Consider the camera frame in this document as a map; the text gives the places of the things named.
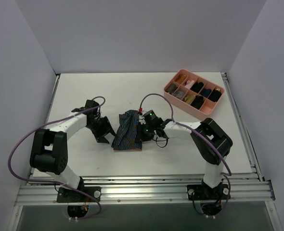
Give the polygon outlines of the navy white striped underwear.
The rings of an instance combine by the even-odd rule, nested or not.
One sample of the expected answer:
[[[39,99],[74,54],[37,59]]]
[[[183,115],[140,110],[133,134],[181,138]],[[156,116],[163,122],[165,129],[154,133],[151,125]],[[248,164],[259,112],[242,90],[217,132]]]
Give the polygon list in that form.
[[[128,110],[119,114],[119,127],[112,142],[114,151],[141,151],[142,143],[136,142],[139,114],[137,110]]]

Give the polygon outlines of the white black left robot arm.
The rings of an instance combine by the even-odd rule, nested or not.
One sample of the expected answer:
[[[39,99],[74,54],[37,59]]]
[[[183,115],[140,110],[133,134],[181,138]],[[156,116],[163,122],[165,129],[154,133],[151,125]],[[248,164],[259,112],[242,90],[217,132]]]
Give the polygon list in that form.
[[[30,165],[66,185],[68,197],[74,202],[85,196],[82,177],[68,165],[68,140],[83,128],[88,128],[97,143],[109,141],[106,135],[116,135],[108,118],[101,116],[100,104],[95,99],[86,100],[83,107],[71,111],[68,119],[61,119],[51,128],[40,128],[34,134]]]

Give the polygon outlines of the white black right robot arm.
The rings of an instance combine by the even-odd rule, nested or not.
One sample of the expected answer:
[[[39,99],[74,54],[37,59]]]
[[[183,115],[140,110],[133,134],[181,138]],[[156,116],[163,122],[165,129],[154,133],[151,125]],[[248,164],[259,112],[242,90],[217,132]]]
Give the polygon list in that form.
[[[219,193],[219,184],[223,180],[223,168],[227,175],[232,172],[227,165],[226,156],[233,146],[231,138],[211,118],[201,122],[181,123],[172,119],[161,118],[154,122],[140,119],[137,125],[137,141],[146,142],[154,138],[182,139],[193,141],[202,158],[206,161],[203,177],[202,194],[214,198]]]

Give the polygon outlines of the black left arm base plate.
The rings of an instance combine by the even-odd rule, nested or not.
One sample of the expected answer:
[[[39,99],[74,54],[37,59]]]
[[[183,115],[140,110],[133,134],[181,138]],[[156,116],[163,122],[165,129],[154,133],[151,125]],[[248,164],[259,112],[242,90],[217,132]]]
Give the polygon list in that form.
[[[65,187],[60,187],[58,189],[56,202],[58,203],[95,202],[94,199],[100,201],[101,187],[99,186],[86,187],[82,191],[87,195],[93,197],[93,199],[90,199],[88,196],[80,192]]]

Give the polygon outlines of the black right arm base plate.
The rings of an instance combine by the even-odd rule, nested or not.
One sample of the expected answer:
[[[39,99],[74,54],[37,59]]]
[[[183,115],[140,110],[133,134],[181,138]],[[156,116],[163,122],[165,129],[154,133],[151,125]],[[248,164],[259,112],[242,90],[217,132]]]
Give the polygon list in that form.
[[[194,201],[216,201],[230,199],[229,187],[227,184],[220,183],[215,188],[210,188],[204,183],[189,184],[186,186],[189,200]]]

